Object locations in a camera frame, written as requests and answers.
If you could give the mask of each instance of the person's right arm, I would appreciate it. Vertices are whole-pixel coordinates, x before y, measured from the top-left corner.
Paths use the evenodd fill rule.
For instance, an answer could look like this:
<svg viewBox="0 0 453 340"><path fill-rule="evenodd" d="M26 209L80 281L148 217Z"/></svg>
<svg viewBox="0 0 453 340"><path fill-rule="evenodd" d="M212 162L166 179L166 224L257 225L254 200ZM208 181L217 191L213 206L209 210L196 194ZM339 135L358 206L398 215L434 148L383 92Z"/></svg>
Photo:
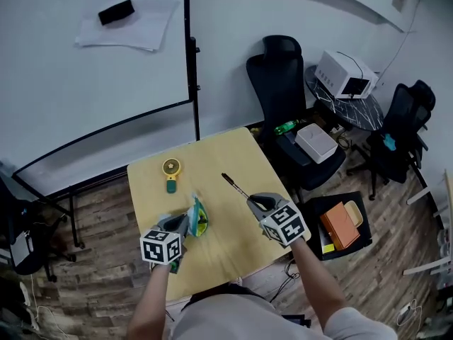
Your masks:
<svg viewBox="0 0 453 340"><path fill-rule="evenodd" d="M296 239L290 246L304 284L305 294L324 329L327 320L347 306L346 298L337 281L302 238Z"/></svg>

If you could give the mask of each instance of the white t-shirt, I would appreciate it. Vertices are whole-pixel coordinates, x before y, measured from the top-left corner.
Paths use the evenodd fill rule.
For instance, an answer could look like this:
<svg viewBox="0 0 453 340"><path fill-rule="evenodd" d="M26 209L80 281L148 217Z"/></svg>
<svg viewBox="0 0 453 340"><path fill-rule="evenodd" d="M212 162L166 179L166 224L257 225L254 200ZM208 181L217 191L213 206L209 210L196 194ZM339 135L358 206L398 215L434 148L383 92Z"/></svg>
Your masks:
<svg viewBox="0 0 453 340"><path fill-rule="evenodd" d="M252 295L215 295L182 311L173 340L304 339L393 340L395 332L346 307L327 321L324 335L292 323L262 298Z"/></svg>

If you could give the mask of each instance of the person's left arm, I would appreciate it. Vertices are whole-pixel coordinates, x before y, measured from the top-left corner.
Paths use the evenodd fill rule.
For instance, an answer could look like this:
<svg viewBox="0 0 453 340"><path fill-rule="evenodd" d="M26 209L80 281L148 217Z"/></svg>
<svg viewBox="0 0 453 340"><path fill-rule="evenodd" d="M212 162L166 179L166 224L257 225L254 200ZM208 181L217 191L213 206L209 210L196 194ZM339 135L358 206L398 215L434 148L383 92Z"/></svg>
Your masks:
<svg viewBox="0 0 453 340"><path fill-rule="evenodd" d="M127 340L161 340L165 327L165 298L171 265L159 265L127 327Z"/></svg>

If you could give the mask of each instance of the shirt sleeve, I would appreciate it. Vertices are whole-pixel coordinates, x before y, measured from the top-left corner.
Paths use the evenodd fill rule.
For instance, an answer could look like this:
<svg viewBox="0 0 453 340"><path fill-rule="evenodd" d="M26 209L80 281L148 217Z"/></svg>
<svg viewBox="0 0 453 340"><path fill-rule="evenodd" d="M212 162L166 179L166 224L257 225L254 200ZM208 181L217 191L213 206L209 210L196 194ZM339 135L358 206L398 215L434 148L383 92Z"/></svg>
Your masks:
<svg viewBox="0 0 453 340"><path fill-rule="evenodd" d="M335 312L327 321L324 335L333 340L398 340L393 329L368 319L352 307Z"/></svg>

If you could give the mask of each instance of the brown leather case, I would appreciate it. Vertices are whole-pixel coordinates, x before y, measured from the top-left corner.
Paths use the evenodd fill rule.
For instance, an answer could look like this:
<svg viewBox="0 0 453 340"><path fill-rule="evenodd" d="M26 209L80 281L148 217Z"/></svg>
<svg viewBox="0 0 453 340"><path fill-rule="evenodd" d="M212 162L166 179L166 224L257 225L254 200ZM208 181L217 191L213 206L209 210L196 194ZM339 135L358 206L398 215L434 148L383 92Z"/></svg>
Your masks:
<svg viewBox="0 0 453 340"><path fill-rule="evenodd" d="M338 251L348 248L360 236L343 203L322 214L321 221Z"/></svg>

